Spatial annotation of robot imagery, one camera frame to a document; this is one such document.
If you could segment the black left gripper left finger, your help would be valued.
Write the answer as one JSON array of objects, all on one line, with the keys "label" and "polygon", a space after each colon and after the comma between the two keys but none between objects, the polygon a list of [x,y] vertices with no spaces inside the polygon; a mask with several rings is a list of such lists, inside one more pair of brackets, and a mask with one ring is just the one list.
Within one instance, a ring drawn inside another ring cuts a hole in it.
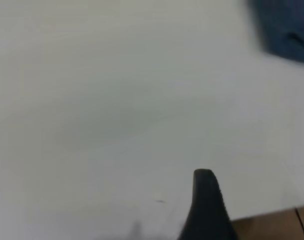
[{"label": "black left gripper left finger", "polygon": [[201,233],[202,227],[202,182],[205,176],[205,169],[197,169],[193,173],[193,189],[192,189],[192,201],[187,215],[186,221],[179,234],[179,240],[202,240]]}]

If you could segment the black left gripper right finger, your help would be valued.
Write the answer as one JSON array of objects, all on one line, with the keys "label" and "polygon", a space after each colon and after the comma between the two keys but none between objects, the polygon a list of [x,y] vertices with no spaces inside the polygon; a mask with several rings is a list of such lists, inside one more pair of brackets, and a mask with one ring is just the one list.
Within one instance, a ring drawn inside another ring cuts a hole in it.
[{"label": "black left gripper right finger", "polygon": [[214,173],[205,171],[205,222],[207,240],[238,240],[228,212],[218,180]]}]

